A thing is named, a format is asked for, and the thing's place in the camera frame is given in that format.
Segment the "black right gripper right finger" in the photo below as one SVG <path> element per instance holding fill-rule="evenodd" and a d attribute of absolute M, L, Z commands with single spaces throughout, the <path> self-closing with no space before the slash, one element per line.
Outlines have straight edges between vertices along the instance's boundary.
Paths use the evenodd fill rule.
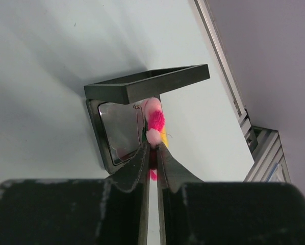
<path fill-rule="evenodd" d="M 161 244 L 305 244 L 305 198 L 288 183 L 204 182 L 156 150 Z"/>

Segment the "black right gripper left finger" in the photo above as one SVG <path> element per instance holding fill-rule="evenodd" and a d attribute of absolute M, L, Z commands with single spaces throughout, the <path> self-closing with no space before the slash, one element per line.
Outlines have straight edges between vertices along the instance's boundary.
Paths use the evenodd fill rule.
<path fill-rule="evenodd" d="M 146 244 L 149 154 L 104 179 L 2 182 L 0 244 Z"/>

